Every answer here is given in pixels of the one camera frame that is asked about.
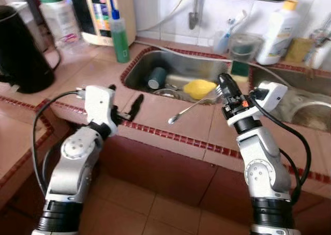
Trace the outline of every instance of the orange component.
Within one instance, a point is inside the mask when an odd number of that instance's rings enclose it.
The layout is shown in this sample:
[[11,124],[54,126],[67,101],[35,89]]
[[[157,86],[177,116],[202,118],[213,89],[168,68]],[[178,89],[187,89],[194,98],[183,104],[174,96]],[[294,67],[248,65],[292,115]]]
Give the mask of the orange component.
[[249,104],[248,104],[248,102],[247,102],[247,101],[243,101],[243,103],[242,103],[242,106],[243,106],[243,107],[248,107],[248,106],[249,106]]

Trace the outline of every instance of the wall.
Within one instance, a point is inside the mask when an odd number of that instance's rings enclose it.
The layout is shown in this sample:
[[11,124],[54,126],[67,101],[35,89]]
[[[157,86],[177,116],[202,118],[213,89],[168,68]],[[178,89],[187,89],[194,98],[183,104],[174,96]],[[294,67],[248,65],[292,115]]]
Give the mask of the wall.
[[[179,0],[134,0],[137,30],[150,27],[166,17]],[[298,10],[303,16],[298,36],[307,37],[320,26],[331,12],[327,2],[330,0],[299,0]],[[282,3],[256,0],[205,0],[200,26],[188,28],[188,13],[192,12],[193,0],[183,0],[177,12],[160,26],[138,32],[139,36],[187,44],[208,46],[208,39],[217,30],[226,30],[226,22],[245,9],[250,19],[244,32],[263,34],[269,14],[280,8]]]

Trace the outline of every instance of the robotic arm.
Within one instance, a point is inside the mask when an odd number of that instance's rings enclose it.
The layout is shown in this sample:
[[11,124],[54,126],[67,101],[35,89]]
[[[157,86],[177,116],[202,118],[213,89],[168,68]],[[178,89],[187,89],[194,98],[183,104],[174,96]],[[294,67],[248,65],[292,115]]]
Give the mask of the robotic arm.
[[78,234],[80,214],[91,183],[92,169],[103,142],[117,133],[123,120],[132,121],[143,101],[140,95],[127,114],[113,105],[115,87],[87,86],[79,89],[85,99],[89,124],[78,129],[61,146],[61,158],[47,188],[43,215],[32,235]]
[[[260,110],[244,96],[228,74],[219,75],[224,107],[229,126],[234,126],[237,142],[245,163],[245,180],[253,207],[251,235],[299,235],[294,230],[290,196],[291,179],[282,165],[279,148],[259,120]],[[260,107],[272,111],[287,87],[262,82],[253,93]]]

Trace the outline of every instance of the sink basin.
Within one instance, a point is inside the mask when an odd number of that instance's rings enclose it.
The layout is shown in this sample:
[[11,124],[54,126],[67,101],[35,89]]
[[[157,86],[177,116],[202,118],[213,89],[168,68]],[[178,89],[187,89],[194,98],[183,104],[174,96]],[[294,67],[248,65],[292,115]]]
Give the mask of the sink basin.
[[[195,79],[204,79],[217,84],[217,76],[228,71],[228,63],[183,57],[170,52],[151,51],[145,53],[124,79],[128,88],[154,93],[148,86],[148,77],[155,67],[167,71],[165,85],[158,93],[165,97],[196,102],[181,89]],[[280,81],[268,72],[252,67],[252,86],[262,81]],[[301,72],[272,69],[291,86],[277,108],[272,112],[278,119],[302,126],[331,131],[331,78],[316,75],[306,78]]]
[[161,88],[175,90],[180,98],[171,94],[164,96],[189,102],[196,102],[196,100],[181,91],[184,85],[195,79],[217,83],[217,76],[226,72],[228,68],[226,62],[188,58],[164,51],[152,51],[144,54],[137,62],[125,78],[125,85],[131,89],[154,93],[156,90],[149,88],[147,82],[155,67],[164,68],[168,74],[165,85]]

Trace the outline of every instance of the black kettle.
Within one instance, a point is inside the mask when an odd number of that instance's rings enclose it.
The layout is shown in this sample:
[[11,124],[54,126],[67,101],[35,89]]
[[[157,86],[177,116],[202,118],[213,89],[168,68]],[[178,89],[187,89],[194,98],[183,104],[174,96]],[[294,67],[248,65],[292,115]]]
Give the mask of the black kettle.
[[0,82],[35,93],[54,82],[54,73],[18,12],[0,6]]

